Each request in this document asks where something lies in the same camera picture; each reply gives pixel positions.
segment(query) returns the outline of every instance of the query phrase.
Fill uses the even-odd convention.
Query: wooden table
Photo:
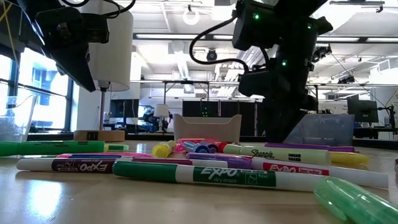
[[[131,141],[148,153],[156,142]],[[357,148],[369,170],[389,175],[389,190],[369,189],[398,203],[398,151]],[[341,223],[312,193],[134,181],[112,174],[26,172],[0,158],[0,223],[278,224]]]

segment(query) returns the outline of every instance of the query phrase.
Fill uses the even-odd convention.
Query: sharpie logo
[[[82,164],[79,169],[81,171],[100,171],[104,172],[108,167],[107,164],[102,164],[102,161],[99,161],[97,164],[93,163],[92,165]]]
[[[251,153],[253,153],[253,156],[256,157],[275,159],[274,155],[272,155],[272,152],[259,152],[257,149],[253,149]]]
[[[322,169],[312,169],[306,167],[295,167],[295,166],[285,166],[279,164],[263,163],[264,170],[276,171],[276,172],[298,172],[303,174],[316,174],[316,175],[329,175],[328,170]]]
[[[236,169],[204,168],[200,174],[209,174],[209,180],[211,180],[215,175],[221,177],[226,174],[228,177],[233,177],[237,173],[238,170]]]

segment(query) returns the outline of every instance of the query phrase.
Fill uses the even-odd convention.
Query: lamp
[[[155,113],[154,113],[155,117],[159,117],[160,118],[160,122],[159,122],[159,132],[162,132],[162,128],[163,128],[163,119],[169,116],[169,106],[163,104],[163,105],[156,105],[155,106]]]
[[[114,11],[114,5],[106,1],[90,1],[81,8],[85,13],[104,14]],[[89,68],[96,89],[101,91],[99,107],[99,130],[77,130],[74,140],[79,141],[124,141],[124,131],[105,131],[103,126],[105,93],[130,89],[132,57],[132,14],[125,12],[115,19],[108,19],[109,42],[90,44]]]

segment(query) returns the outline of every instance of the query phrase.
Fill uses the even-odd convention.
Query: pink highlighter
[[[137,153],[137,152],[98,152],[98,153],[74,153],[74,154],[61,154],[57,158],[117,158],[122,156],[131,157],[148,157],[152,158],[152,155]]]

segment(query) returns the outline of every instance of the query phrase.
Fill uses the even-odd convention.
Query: window frame
[[[21,53],[16,52],[17,56],[17,61],[21,61]],[[66,112],[65,112],[65,124],[63,128],[44,128],[46,131],[70,131],[70,120],[71,120],[71,115],[72,115],[72,94],[73,94],[73,81],[71,78],[68,77],[68,91],[67,95],[61,95],[58,93],[54,93],[49,90],[44,90],[41,88],[37,88],[31,85],[25,85],[21,84],[18,82],[19,80],[19,64],[16,63],[14,58],[11,58],[11,69],[10,69],[10,76],[9,80],[0,78],[0,81],[2,81],[4,84],[8,85],[8,96],[17,96],[18,95],[18,88],[24,88],[26,90],[30,90],[32,92],[36,93],[43,93],[46,95],[50,96],[61,96],[66,99],[67,105],[66,105]]]

